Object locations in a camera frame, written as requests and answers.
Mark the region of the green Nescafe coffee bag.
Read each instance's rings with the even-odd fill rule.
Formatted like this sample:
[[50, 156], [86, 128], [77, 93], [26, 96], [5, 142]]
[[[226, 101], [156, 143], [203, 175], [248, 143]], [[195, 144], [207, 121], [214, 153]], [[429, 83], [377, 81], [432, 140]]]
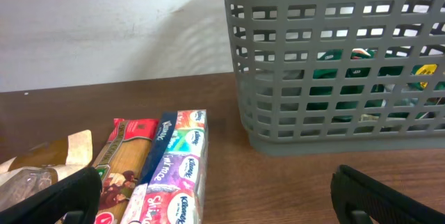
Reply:
[[[343, 51], [340, 49], [333, 49], [323, 52], [322, 56], [319, 56], [318, 61], [337, 61], [340, 60]], [[368, 60], [374, 59], [377, 51], [372, 49], [353, 49], [350, 59], [352, 61]], [[410, 72], [411, 76], [432, 76], [435, 73], [437, 64], [425, 64], [425, 65], [415, 65]], [[403, 66], [383, 66], [379, 67], [377, 78], [380, 77], [399, 77], [402, 71], [406, 69]], [[345, 79], [361, 79], [361, 78], [371, 78], [370, 75], [371, 67], [353, 67], [348, 68], [345, 72]], [[340, 72], [337, 68], [334, 69], [316, 69], [312, 74], [313, 80], [325, 81], [328, 79], [337, 78]], [[304, 78], [304, 70], [296, 70], [285, 72], [284, 80], [300, 80]], [[396, 87], [395, 84], [383, 84], [375, 83], [371, 85], [363, 84], [353, 84], [353, 85], [341, 85], [339, 86], [339, 99], [337, 102], [328, 102], [327, 99], [334, 99], [334, 85], [325, 84], [322, 86], [311, 86], [309, 89], [309, 102], [306, 104], [307, 111], [326, 111], [330, 104], [335, 105], [335, 111], [347, 111], [347, 110], [357, 110], [359, 106], [358, 96], [364, 99], [364, 109], [377, 109], [384, 108], [389, 103], [389, 97], [382, 97], [383, 94], [390, 94], [394, 92]], [[402, 88], [402, 93], [420, 93], [425, 92], [428, 87], [428, 82], [414, 82], [406, 83]], [[257, 92], [260, 95], [271, 96], [273, 95], [272, 88], [258, 88]], [[372, 97], [371, 99], [365, 98], [365, 95], [382, 95], [380, 97]], [[281, 96], [283, 97], [302, 97], [302, 88], [282, 88]], [[420, 105], [420, 97], [406, 97], [403, 95], [401, 99], [396, 99], [394, 102], [395, 107], [410, 107]], [[429, 97], [423, 103], [424, 106], [438, 106], [444, 105], [444, 96], [441, 97]], [[302, 102], [289, 102], [281, 105], [282, 111], [298, 111], [298, 109], [303, 109]], [[387, 116], [390, 119], [406, 119], [409, 116], [414, 115], [414, 113], [397, 111], [395, 113], [389, 113]], [[416, 119], [432, 118], [438, 113], [427, 113], [419, 112], [416, 114]], [[363, 118], [379, 118], [382, 113], [363, 113], [361, 116]], [[332, 116], [333, 122], [351, 122], [353, 119], [352, 115], [334, 115]]]

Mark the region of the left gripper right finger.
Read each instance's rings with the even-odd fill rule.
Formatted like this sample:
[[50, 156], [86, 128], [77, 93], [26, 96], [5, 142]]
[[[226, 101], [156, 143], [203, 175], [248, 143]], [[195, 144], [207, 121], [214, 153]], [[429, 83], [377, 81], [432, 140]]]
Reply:
[[340, 223], [435, 224], [444, 214], [347, 165], [333, 173], [330, 194]]

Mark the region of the brown cookie bag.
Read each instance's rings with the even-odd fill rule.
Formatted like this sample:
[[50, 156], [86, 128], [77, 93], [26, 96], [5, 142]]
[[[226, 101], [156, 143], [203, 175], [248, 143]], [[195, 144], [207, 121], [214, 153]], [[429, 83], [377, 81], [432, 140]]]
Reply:
[[35, 195], [92, 161], [92, 133], [83, 130], [38, 145], [1, 164], [1, 210]]

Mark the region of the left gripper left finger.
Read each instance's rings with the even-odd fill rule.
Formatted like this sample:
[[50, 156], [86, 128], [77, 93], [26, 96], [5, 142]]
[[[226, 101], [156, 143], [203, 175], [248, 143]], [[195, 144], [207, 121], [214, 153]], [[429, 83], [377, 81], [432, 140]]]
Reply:
[[1, 223], [95, 222], [102, 181], [93, 167], [83, 168], [1, 212]]

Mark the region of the Kleenex tissue multipack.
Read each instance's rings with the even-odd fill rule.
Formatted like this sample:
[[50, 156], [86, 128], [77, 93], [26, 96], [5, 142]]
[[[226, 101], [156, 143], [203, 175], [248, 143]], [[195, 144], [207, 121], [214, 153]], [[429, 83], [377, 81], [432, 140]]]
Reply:
[[164, 113], [120, 222], [201, 223], [208, 145], [206, 110]]

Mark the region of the San Remo spaghetti packet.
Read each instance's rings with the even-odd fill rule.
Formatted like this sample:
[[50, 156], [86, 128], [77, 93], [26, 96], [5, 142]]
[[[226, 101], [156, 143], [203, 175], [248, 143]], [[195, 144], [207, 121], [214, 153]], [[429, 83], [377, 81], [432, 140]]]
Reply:
[[111, 132], [95, 140], [90, 129], [53, 142], [58, 178], [86, 166], [93, 167], [102, 181], [96, 223], [120, 223], [141, 176], [159, 121], [154, 118], [116, 118]]

